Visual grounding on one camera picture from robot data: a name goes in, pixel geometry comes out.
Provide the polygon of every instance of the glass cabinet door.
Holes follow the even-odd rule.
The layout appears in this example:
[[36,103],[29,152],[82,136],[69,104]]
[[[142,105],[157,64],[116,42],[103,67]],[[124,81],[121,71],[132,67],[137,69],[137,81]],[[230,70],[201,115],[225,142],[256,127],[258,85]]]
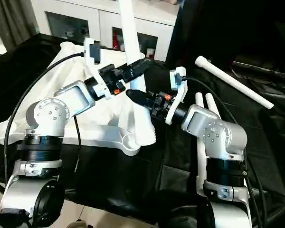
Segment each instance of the glass cabinet door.
[[51,34],[77,42],[84,42],[90,37],[88,21],[61,14],[46,12]]
[[[124,39],[119,14],[99,11],[101,44],[124,51]],[[135,18],[140,51],[146,57],[165,61],[173,26]]]
[[[121,28],[112,27],[112,46],[116,50],[124,51],[124,38]],[[158,37],[137,33],[140,52],[148,58],[154,58]]]
[[99,10],[56,0],[31,0],[41,33],[83,42],[100,41]]

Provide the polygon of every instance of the black cable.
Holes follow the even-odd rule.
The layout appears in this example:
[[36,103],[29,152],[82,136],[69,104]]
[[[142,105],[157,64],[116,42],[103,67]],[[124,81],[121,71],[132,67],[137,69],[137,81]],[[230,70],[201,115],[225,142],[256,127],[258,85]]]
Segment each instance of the black cable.
[[[218,100],[218,102],[224,107],[225,111],[228,113],[228,115],[230,116],[230,118],[233,120],[234,123],[238,123],[237,120],[235,119],[235,117],[233,116],[233,114],[230,112],[230,110],[226,107],[226,105],[220,100],[220,98],[218,97],[218,95],[209,87],[207,86],[205,83],[195,79],[195,78],[192,78],[192,77],[185,77],[182,79],[182,81],[185,81],[185,80],[191,80],[191,81],[194,81],[194,82],[197,82],[199,83],[200,85],[202,85],[203,87],[205,87],[207,90],[209,90],[209,92],[212,93],[212,95]],[[246,151],[246,148],[244,149],[244,168],[245,170],[247,171],[247,151]],[[257,175],[257,173],[255,172],[255,170],[253,171],[255,177],[256,177],[256,181],[258,182],[258,185],[261,186],[261,182],[260,182],[260,179]],[[256,218],[257,218],[257,223],[258,223],[258,227],[259,228],[262,228],[262,221],[261,221],[261,217],[260,217],[260,214],[259,214],[259,211],[258,211],[258,208],[257,208],[257,203],[256,203],[256,199],[255,199],[255,196],[252,192],[252,186],[250,184],[250,181],[249,181],[249,178],[247,175],[244,175],[244,178],[246,180],[246,184],[247,184],[247,188],[248,188],[248,191],[249,191],[249,195],[253,201],[253,205],[254,205],[254,208],[255,208],[255,211],[256,211]],[[259,189],[259,192],[260,192],[260,196],[262,198],[262,204],[263,204],[263,210],[264,210],[264,224],[266,223],[266,220],[267,219],[267,211],[266,211],[266,201],[265,201],[265,197],[264,197],[264,192],[263,192],[263,188],[261,187],[261,189]]]
[[256,183],[257,183],[257,188],[259,190],[259,193],[260,193],[260,196],[261,196],[261,200],[262,200],[262,210],[263,210],[263,227],[265,227],[266,223],[267,223],[267,209],[266,209],[266,200],[265,200],[265,195],[264,195],[264,192],[263,192],[263,187],[262,187],[262,184],[261,184],[261,181],[258,177],[258,174],[255,170],[255,168],[253,167],[252,163],[251,163],[251,160],[247,157],[247,160],[248,160],[248,163],[250,165],[250,168],[253,172],[253,175],[256,179]]
[[[249,191],[249,195],[250,196],[253,196],[253,191],[252,191],[252,187],[251,187],[251,183],[250,183],[250,180],[248,178],[247,175],[244,175],[244,178],[246,180],[246,184],[247,184],[247,188],[248,188],[248,191]],[[261,221],[261,217],[260,217],[260,213],[258,211],[258,208],[257,208],[257,202],[256,202],[256,198],[255,197],[251,197],[252,199],[252,203],[253,203],[253,206],[255,208],[255,213],[256,213],[256,219],[257,219],[257,223],[258,223],[258,227],[261,228],[263,227],[262,226],[262,221]]]
[[76,131],[77,131],[77,136],[78,136],[78,154],[77,154],[77,162],[76,162],[76,166],[75,166],[75,170],[74,172],[77,172],[77,167],[78,167],[78,163],[79,163],[79,151],[81,148],[81,137],[80,137],[80,131],[79,131],[79,126],[78,126],[78,122],[77,122],[77,117],[74,116],[74,121],[75,121],[75,126],[76,126]]
[[32,87],[40,80],[40,78],[42,78],[47,72],[49,72],[51,69],[53,69],[54,67],[56,67],[57,65],[59,65],[60,63],[74,58],[74,57],[83,57],[84,54],[83,53],[76,53],[70,56],[67,56],[65,58],[62,58],[61,60],[53,63],[52,65],[50,65],[43,73],[41,73],[30,85],[29,87],[26,89],[26,91],[22,94],[21,98],[19,99],[18,103],[15,106],[15,109],[13,111],[13,113],[11,114],[10,118],[9,118],[9,122],[6,128],[6,132],[5,132],[5,138],[4,138],[4,175],[5,175],[5,185],[7,186],[8,184],[8,160],[7,160],[7,150],[8,150],[8,141],[9,141],[9,134],[10,134],[10,128],[11,128],[11,124],[13,123],[13,120],[15,118],[15,115],[19,109],[19,106],[21,105],[23,99],[25,98],[25,96],[29,93],[29,91],[32,89]]

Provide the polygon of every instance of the white rod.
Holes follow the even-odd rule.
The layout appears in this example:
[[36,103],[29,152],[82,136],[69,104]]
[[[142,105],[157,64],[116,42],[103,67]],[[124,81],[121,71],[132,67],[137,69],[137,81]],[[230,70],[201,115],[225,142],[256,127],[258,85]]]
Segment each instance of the white rod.
[[[122,19],[124,49],[127,64],[140,59],[138,37],[134,22],[134,14],[131,0],[119,0],[119,8]],[[139,89],[146,92],[144,75],[130,82],[131,89]],[[149,110],[133,103],[135,120],[135,140],[140,146],[151,145],[156,142],[155,129],[152,125]]]
[[206,94],[206,101],[207,101],[207,105],[208,105],[208,109],[210,111],[213,111],[216,115],[219,116],[219,118],[221,119],[220,115],[219,115],[219,110],[217,108],[217,105],[215,104],[214,98],[212,96],[212,94]]
[[[195,94],[195,103],[204,107],[204,100],[202,93]],[[197,158],[198,158],[198,176],[196,177],[196,192],[203,195],[203,184],[207,178],[207,157],[204,142],[197,138]]]
[[208,62],[208,60],[204,58],[203,56],[199,56],[195,60],[195,64],[209,71],[214,76],[220,78],[224,82],[228,83],[232,87],[244,93],[245,95],[249,96],[251,99],[255,100],[262,106],[268,109],[271,109],[274,106],[271,102],[269,102],[268,100],[266,100],[265,98],[257,94],[256,92],[252,91],[251,89],[249,89],[248,87],[246,87],[245,85],[243,85],[242,83],[234,79],[233,77],[226,74],[224,71],[220,70],[219,68],[217,68],[216,66]]

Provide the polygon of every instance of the table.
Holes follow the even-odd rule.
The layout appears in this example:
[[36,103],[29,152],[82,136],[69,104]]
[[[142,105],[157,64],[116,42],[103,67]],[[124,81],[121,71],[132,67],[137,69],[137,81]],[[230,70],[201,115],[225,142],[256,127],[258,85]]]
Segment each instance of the table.
[[[0,57],[0,122],[9,117],[21,94],[48,66],[63,41],[38,34]],[[268,223],[272,224],[285,213],[285,185],[279,163],[259,120],[259,114],[266,113],[266,110],[204,70],[194,69],[187,72],[187,76],[193,76],[215,90],[246,130],[247,153],[266,191]],[[159,64],[148,70],[145,78],[147,90],[171,93],[169,72]],[[184,102],[189,105],[194,103],[196,92],[207,93],[193,82],[188,82],[188,87]],[[221,107],[218,108],[222,119],[231,121]],[[66,198],[150,224],[171,225],[184,218],[183,214],[178,214],[179,210],[184,213],[189,210],[186,219],[194,221],[197,201],[194,194],[196,138],[183,132],[179,125],[168,126],[157,120],[152,122],[157,136],[155,144],[142,147],[134,157],[126,156],[118,149],[83,146],[76,174],[73,171],[77,146],[63,145],[64,167],[59,180],[67,189]],[[19,157],[15,153],[15,144],[9,146],[8,157],[11,173],[13,161]],[[256,187],[253,175],[249,175]],[[0,181],[3,179],[3,146],[0,145]]]

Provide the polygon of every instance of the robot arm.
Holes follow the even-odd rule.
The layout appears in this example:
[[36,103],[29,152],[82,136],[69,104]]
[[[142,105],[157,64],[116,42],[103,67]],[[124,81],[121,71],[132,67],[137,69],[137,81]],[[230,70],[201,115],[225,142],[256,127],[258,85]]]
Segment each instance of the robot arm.
[[182,130],[204,142],[208,160],[203,191],[210,201],[215,227],[251,228],[248,191],[243,176],[246,132],[238,124],[222,121],[208,109],[196,104],[187,107],[182,103],[187,92],[182,77],[185,77],[183,67],[171,72],[171,88],[178,91],[175,97],[163,92],[147,94],[138,90],[127,90],[126,94],[133,102],[147,107],[152,117],[165,120],[167,124],[176,122]]
[[139,77],[150,63],[140,59],[128,66],[115,68],[111,64],[100,70],[87,65],[92,78],[75,81],[28,108],[29,128],[18,145],[21,159],[15,162],[1,200],[0,227],[48,227],[59,217],[64,188],[57,179],[65,125],[71,117],[95,106],[97,100],[124,91],[121,80],[128,83]]

